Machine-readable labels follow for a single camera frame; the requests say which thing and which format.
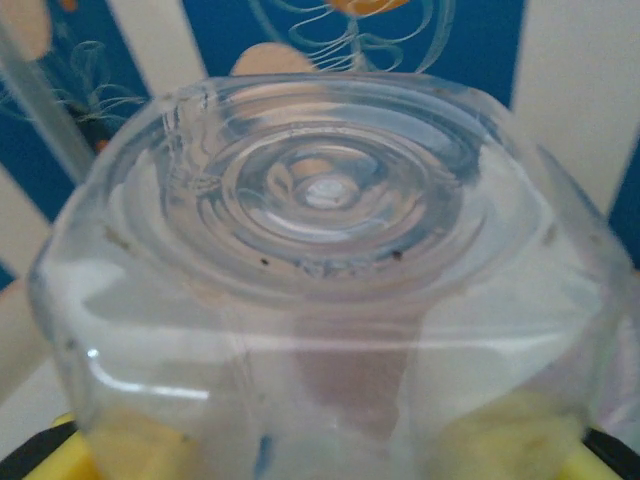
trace clear plastic container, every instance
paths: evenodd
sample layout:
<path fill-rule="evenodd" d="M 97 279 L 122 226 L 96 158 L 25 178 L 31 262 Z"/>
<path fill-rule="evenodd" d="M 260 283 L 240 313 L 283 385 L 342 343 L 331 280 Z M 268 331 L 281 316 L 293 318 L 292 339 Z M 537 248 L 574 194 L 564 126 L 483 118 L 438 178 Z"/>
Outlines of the clear plastic container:
<path fill-rule="evenodd" d="M 596 419 L 640 454 L 640 277 L 634 279 L 628 310 L 616 332 Z"/>
<path fill-rule="evenodd" d="M 30 287 L 108 478 L 550 480 L 630 272 L 489 96 L 293 75 L 153 101 Z"/>

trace striped fabric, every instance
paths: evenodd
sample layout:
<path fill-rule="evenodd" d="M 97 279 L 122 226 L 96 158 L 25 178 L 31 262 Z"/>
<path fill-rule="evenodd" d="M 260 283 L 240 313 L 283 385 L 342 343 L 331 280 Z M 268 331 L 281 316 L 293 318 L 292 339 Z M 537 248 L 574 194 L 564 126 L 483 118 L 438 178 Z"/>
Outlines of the striped fabric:
<path fill-rule="evenodd" d="M 150 95 L 207 75 L 394 70 L 480 88 L 610 214 L 640 264 L 637 0 L 0 0 L 0 13 L 96 152 Z M 0 162 L 2 288 L 72 184 L 1 85 Z"/>

